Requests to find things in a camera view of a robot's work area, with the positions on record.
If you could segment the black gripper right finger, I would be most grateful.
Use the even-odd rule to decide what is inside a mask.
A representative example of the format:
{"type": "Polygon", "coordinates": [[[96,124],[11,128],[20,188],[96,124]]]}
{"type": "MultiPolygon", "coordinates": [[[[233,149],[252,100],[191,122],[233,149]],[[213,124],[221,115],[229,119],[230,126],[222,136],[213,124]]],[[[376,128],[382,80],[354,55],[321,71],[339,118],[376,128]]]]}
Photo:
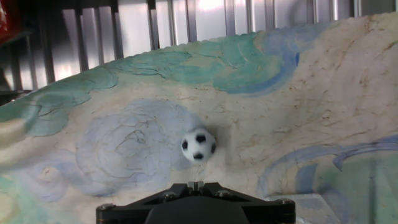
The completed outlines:
{"type": "Polygon", "coordinates": [[[217,182],[195,183],[200,209],[221,223],[295,223],[295,202],[280,198],[266,201],[221,186],[217,182]]]}

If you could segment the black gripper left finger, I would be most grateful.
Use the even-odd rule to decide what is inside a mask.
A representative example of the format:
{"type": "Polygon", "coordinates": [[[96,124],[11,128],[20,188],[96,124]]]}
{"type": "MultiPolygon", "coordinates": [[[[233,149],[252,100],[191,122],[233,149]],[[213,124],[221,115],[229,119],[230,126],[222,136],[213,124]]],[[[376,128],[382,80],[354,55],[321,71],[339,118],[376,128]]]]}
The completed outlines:
{"type": "Polygon", "coordinates": [[[96,224],[144,223],[153,208],[189,197],[195,189],[195,182],[173,184],[169,189],[128,205],[117,206],[113,203],[104,203],[96,208],[96,224]]]}

